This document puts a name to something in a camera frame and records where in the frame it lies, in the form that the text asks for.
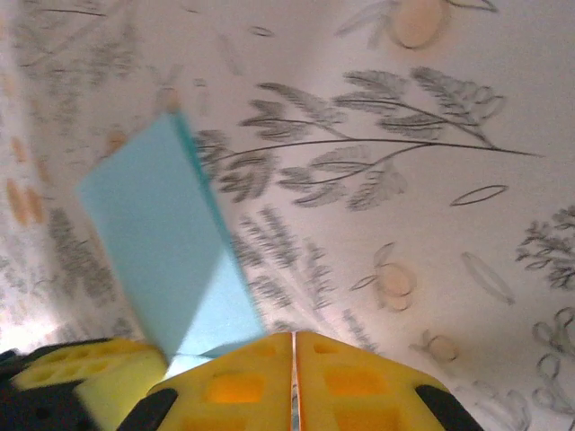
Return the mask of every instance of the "branch drawing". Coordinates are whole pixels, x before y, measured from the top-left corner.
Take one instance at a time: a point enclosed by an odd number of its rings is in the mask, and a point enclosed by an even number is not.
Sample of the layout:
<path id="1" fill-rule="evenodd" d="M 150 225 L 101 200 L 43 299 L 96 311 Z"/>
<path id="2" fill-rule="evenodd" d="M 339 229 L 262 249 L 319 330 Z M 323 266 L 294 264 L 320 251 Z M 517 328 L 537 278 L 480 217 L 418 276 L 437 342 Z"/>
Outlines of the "branch drawing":
<path id="1" fill-rule="evenodd" d="M 553 316 L 553 324 L 539 321 L 533 326 L 533 337 L 544 346 L 571 359 L 575 359 L 575 339 L 571 339 L 571 324 L 575 321 L 575 308 L 565 307 Z"/>
<path id="2" fill-rule="evenodd" d="M 311 239 L 299 241 L 276 208 L 264 207 L 258 215 L 260 220 L 243 215 L 233 234 L 256 301 L 274 311 L 293 308 L 308 324 L 333 333 L 321 313 L 335 290 L 327 278 L 332 269 L 322 263 L 324 251 Z"/>
<path id="3" fill-rule="evenodd" d="M 273 145 L 235 152 L 229 149 L 222 132 L 207 131 L 208 136 L 200 132 L 202 161 L 212 181 L 220 184 L 220 191 L 234 193 L 234 202 L 259 198 L 274 177 L 279 176 L 278 186 L 300 195 L 293 200 L 296 206 L 318 207 L 347 196 L 349 210 L 363 211 L 407 191 L 407 180 L 396 167 L 402 154 L 444 148 L 537 156 L 500 148 L 489 139 L 485 125 L 501 112 L 505 98 L 488 86 L 416 67 L 411 71 L 411 82 L 417 84 L 415 90 L 431 96 L 438 105 L 437 110 L 424 110 L 406 101 L 410 80 L 398 75 L 375 70 L 352 71 L 344 74 L 344 79 L 357 87 L 356 91 L 330 101 L 284 84 L 259 84 L 262 90 L 277 94 L 283 101 L 251 101 L 259 113 L 242 121 L 240 126 L 259 128 L 257 136 Z M 287 104 L 301 116 L 289 118 Z M 348 121 L 344 110 L 375 115 L 383 136 L 354 137 L 342 133 L 339 125 Z M 463 133 L 470 143 L 445 140 L 443 136 L 452 131 L 459 136 Z M 310 136 L 314 133 L 327 137 L 313 139 Z M 214 142 L 211 136 L 215 134 L 224 145 Z M 280 151 L 305 145 L 337 145 L 338 154 L 334 156 L 336 150 L 331 149 L 306 165 L 279 166 Z M 363 150 L 351 151 L 366 147 L 371 152 L 386 145 L 401 147 L 374 161 Z M 354 177 L 363 181 L 356 190 L 349 190 L 348 181 Z"/>
<path id="4" fill-rule="evenodd" d="M 348 34 L 373 24 L 367 47 L 377 48 L 382 33 L 397 46 L 425 49 L 433 45 L 446 31 L 451 21 L 451 9 L 464 8 L 497 13 L 490 0 L 383 0 L 369 4 L 345 21 L 335 36 Z"/>
<path id="5" fill-rule="evenodd" d="M 544 386 L 533 391 L 535 405 L 555 414 L 567 416 L 571 420 L 568 431 L 572 431 L 575 429 L 575 402 L 567 396 L 559 382 L 561 359 L 548 353 L 539 359 L 536 371 Z"/>
<path id="6" fill-rule="evenodd" d="M 553 224 L 534 221 L 517 248 L 517 261 L 530 262 L 526 269 L 547 268 L 551 289 L 575 290 L 575 206 L 559 210 Z"/>
<path id="7" fill-rule="evenodd" d="M 484 200 L 495 198 L 508 189 L 509 186 L 504 186 L 502 184 L 480 187 L 461 195 L 459 198 L 454 199 L 454 201 L 449 205 L 451 207 L 463 207 L 465 205 L 477 204 L 479 202 L 483 202 Z"/>
<path id="8" fill-rule="evenodd" d="M 487 294 L 507 305 L 515 303 L 515 294 L 511 287 L 482 259 L 466 251 L 461 254 L 461 260 L 473 281 Z"/>
<path id="9" fill-rule="evenodd" d="M 417 286 L 417 278 L 403 265 L 387 262 L 394 245 L 390 242 L 379 249 L 374 255 L 374 274 L 361 278 L 349 290 L 372 286 L 379 308 L 402 312 L 411 307 L 411 293 Z"/>

